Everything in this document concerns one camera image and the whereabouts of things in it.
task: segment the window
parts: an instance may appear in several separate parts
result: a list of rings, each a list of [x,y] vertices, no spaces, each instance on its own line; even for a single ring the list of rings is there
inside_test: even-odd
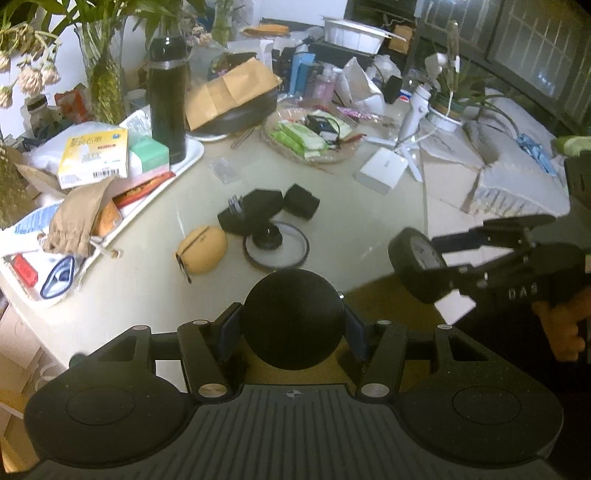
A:
[[[574,0],[427,2],[420,37],[445,46],[447,22],[456,20],[463,57],[526,94],[570,130],[587,126],[591,15]]]
[[[494,60],[558,99],[573,66],[582,19],[568,2],[510,0]]]

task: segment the glass vase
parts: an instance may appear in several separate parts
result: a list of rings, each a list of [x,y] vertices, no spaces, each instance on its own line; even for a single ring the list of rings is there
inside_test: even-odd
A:
[[[97,121],[118,125],[125,119],[121,53],[126,18],[76,25],[92,111]]]
[[[27,183],[8,157],[0,130],[0,230],[14,225],[35,209],[26,187]]]

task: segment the black round disc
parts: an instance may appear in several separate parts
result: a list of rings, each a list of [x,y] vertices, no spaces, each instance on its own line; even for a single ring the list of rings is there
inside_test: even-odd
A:
[[[66,404],[70,418],[85,425],[110,425],[133,412],[134,396],[123,388],[91,387],[74,394]]]
[[[562,424],[550,391],[494,358],[444,360],[428,381],[404,394],[400,406],[408,431],[425,448],[474,466],[547,455]]]
[[[521,411],[519,398],[498,387],[477,385],[459,391],[453,397],[453,408],[466,420],[481,425],[503,425]]]
[[[146,369],[85,359],[31,398],[25,425],[39,457],[96,468],[155,452],[186,414],[176,387]]]
[[[313,367],[337,347],[345,329],[343,302],[324,278],[281,270],[251,290],[242,331],[255,354],[285,370]]]
[[[426,279],[425,270],[444,268],[447,264],[418,230],[402,230],[389,243],[388,256],[402,284],[423,303],[435,303],[450,293],[449,285],[439,278]]]
[[[277,250],[283,243],[283,235],[277,225],[268,222],[252,234],[252,241],[263,250]]]

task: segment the white pot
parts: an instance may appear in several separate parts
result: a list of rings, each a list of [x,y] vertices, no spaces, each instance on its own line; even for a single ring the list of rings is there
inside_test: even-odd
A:
[[[376,55],[385,38],[402,38],[392,32],[349,20],[324,19],[324,41]]]
[[[457,127],[461,127],[464,123],[459,120],[454,120],[453,118],[446,117],[443,113],[435,110],[431,105],[429,105],[429,113],[427,114],[427,119],[436,127],[445,130],[446,132],[455,132]]]

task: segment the cardboard box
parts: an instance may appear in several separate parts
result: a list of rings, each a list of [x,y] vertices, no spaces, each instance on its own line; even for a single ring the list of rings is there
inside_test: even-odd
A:
[[[119,128],[68,139],[57,170],[62,189],[127,178],[127,129]]]
[[[399,38],[393,38],[390,40],[390,44],[388,48],[390,50],[399,51],[400,53],[408,53],[408,48],[410,47],[410,41],[413,38],[414,28],[408,27],[406,25],[396,25],[394,28],[394,33],[396,35],[400,35],[401,37],[405,38],[404,40],[400,40]]]

